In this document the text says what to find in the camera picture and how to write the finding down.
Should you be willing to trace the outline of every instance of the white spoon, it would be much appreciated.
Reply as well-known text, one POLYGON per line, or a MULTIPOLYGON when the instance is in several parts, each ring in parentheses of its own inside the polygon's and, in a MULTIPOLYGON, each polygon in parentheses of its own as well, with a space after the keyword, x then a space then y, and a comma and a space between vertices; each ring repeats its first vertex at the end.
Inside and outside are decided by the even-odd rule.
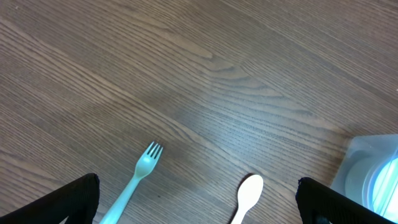
POLYGON ((231 224, 242 223, 246 212, 259 201, 263 184, 259 175, 251 175, 241 184, 238 190, 238 211, 231 224))

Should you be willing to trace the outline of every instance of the fork handle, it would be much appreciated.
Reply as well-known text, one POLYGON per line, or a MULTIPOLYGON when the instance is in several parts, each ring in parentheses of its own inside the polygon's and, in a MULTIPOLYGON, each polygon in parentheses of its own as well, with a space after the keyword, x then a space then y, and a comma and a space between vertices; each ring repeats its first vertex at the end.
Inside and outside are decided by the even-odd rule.
POLYGON ((118 199, 113 203, 108 212, 106 212, 105 216, 102 218, 99 224, 117 224, 120 216, 124 211, 124 208, 126 208, 126 205, 129 202, 131 195, 136 189, 140 180, 141 179, 137 178, 135 175, 132 177, 126 188, 120 194, 118 199))

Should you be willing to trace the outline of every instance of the utensil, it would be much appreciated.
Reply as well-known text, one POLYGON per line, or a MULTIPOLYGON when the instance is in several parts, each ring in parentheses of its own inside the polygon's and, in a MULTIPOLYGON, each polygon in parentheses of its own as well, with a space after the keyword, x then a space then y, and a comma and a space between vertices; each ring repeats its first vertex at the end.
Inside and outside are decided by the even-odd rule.
POLYGON ((163 147, 160 144, 154 144, 155 142, 153 141, 139 158, 132 179, 127 184, 122 194, 113 203, 112 207, 106 212, 99 224, 116 224, 140 180, 154 170, 157 161, 159 161, 160 154, 163 151, 163 147))
POLYGON ((238 211, 231 224, 241 224, 246 212, 260 199, 264 181, 260 175, 251 175, 239 187, 238 211))

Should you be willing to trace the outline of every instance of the brown wooden surface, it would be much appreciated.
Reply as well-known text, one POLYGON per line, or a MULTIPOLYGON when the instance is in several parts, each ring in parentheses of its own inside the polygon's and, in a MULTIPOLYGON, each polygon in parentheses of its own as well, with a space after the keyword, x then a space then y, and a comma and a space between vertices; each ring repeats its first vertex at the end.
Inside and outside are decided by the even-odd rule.
POLYGON ((396 133, 393 0, 0 1, 0 215, 101 179, 96 222, 157 139, 120 223, 300 223, 357 135, 396 133))

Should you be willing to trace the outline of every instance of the plastic container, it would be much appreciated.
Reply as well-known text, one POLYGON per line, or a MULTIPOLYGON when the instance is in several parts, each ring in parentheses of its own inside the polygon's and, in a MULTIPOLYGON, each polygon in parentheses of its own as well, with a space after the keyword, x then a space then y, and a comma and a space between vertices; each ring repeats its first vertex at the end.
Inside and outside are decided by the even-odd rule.
POLYGON ((398 223, 398 134, 355 137, 331 188, 398 223))

